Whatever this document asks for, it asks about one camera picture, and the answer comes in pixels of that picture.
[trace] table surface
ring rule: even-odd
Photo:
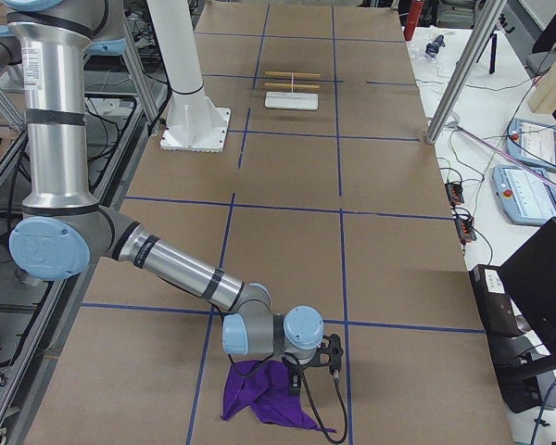
[[[196,43],[232,108],[226,147],[152,138],[122,210],[264,283],[275,311],[322,313],[345,343],[348,443],[512,443],[397,14],[208,3]],[[266,109],[265,70],[319,72],[319,110]],[[223,422],[228,370],[205,304],[101,260],[26,443],[325,443]],[[330,376],[309,378],[341,429]]]
[[[412,41],[408,43],[412,67],[420,87],[426,116],[434,115],[436,106],[470,33],[465,30],[419,28]],[[445,36],[446,46],[441,49],[436,59],[426,57],[423,52],[426,44],[432,42],[440,34]],[[504,134],[507,124],[519,107],[522,98],[529,97],[535,91],[531,89],[529,76],[503,33],[499,33],[497,67],[494,74],[488,73],[489,54],[490,47],[488,46],[481,62],[474,67],[470,74],[467,82],[469,86],[462,90],[454,108],[460,125],[479,137]],[[501,91],[478,88],[482,86]],[[533,113],[527,105],[527,100],[518,108],[516,117],[549,125],[556,124],[551,115]],[[488,142],[504,149],[503,138],[492,137],[488,139]],[[471,213],[475,213],[475,227],[490,241],[494,249],[492,264],[501,265],[537,228],[512,224],[504,215],[494,194],[491,176],[494,166],[506,165],[508,162],[498,155],[492,159],[492,154],[493,152],[489,148],[478,145],[460,133],[451,135],[451,131],[444,131],[436,142],[436,155],[439,157],[441,167],[450,165],[451,168],[461,173],[463,179],[479,179],[481,177],[460,163],[463,162],[485,175],[486,179],[479,194],[478,182],[471,181],[464,185],[463,194],[466,201],[464,207]],[[448,171],[441,171],[441,173],[443,179],[447,179]],[[458,178],[452,173],[450,179]],[[550,173],[550,179],[556,181],[556,173]],[[483,240],[469,244],[465,251],[467,269],[473,269],[476,264],[486,264],[490,258],[489,255],[489,247]],[[534,345],[540,343],[534,333],[527,336]],[[544,348],[540,348],[539,352],[548,353]],[[507,409],[515,440],[529,443],[535,425],[533,419],[537,417],[537,413],[538,408],[521,414],[513,414]],[[556,411],[546,411],[544,419],[551,423],[551,427],[539,429],[537,443],[556,441]]]

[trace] white table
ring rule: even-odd
[[[440,49],[435,59],[431,59],[424,54],[424,49],[427,43],[432,42],[440,34],[445,36],[446,46]],[[426,116],[432,117],[434,115],[469,35],[470,31],[468,30],[418,28],[412,41],[408,43],[412,67],[420,87]],[[463,128],[480,137],[502,135],[519,102],[531,86],[531,82],[526,82],[529,76],[504,34],[499,33],[497,65],[494,74],[488,73],[489,58],[490,45],[486,48],[480,63],[474,67],[470,74],[468,85],[500,89],[519,83],[523,84],[502,91],[488,91],[472,87],[463,89],[453,110],[455,117],[459,117],[459,123]],[[516,117],[550,125],[556,124],[551,115],[533,113],[527,105],[527,100],[519,107]],[[457,161],[449,143],[450,135],[451,130],[446,130],[436,142],[436,155],[441,158],[439,160],[440,166],[450,166],[460,172],[463,179],[479,178],[476,172]],[[501,138],[493,138],[488,141],[494,146],[504,147],[505,144],[504,139]],[[460,132],[452,136],[451,143],[459,160],[485,174],[486,179],[479,194],[477,193],[479,184],[476,181],[470,181],[463,185],[463,195],[466,201],[463,207],[475,214],[476,229],[492,245],[494,249],[492,264],[501,265],[537,228],[509,223],[498,203],[498,199],[494,195],[491,180],[492,168],[495,165],[507,164],[508,162],[505,159],[498,155],[491,159],[493,151],[490,148],[479,145]],[[445,180],[448,171],[443,170],[441,173]],[[550,173],[550,178],[556,181],[556,173]],[[451,172],[449,179],[451,181],[457,180],[457,174]],[[478,263],[486,264],[489,254],[490,250],[482,239],[468,244],[465,250],[467,270],[471,270]],[[530,333],[528,337],[534,345],[540,343],[535,334]],[[544,348],[539,348],[538,351],[547,353]],[[515,441],[529,443],[537,414],[538,408],[520,414],[514,414],[507,408],[507,415]],[[550,444],[553,440],[556,440],[556,411],[547,410],[544,412],[543,418],[550,422],[551,426],[539,428],[536,444]]]

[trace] purple towel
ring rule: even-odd
[[[246,374],[258,361],[238,362]],[[250,378],[243,378],[231,366],[224,386],[222,420],[250,406],[264,424],[320,430],[313,419],[303,413],[300,397],[288,394],[288,370],[281,362],[265,362]]]

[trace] red fire extinguisher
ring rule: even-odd
[[[404,28],[404,38],[406,42],[411,40],[414,35],[414,30],[420,19],[420,14],[423,12],[424,0],[411,0],[410,12],[406,20],[406,27]]]

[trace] computer monitor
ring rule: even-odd
[[[498,273],[506,293],[550,351],[548,357],[497,368],[503,390],[503,385],[505,389],[518,386],[556,369],[556,218],[548,220],[513,253]]]

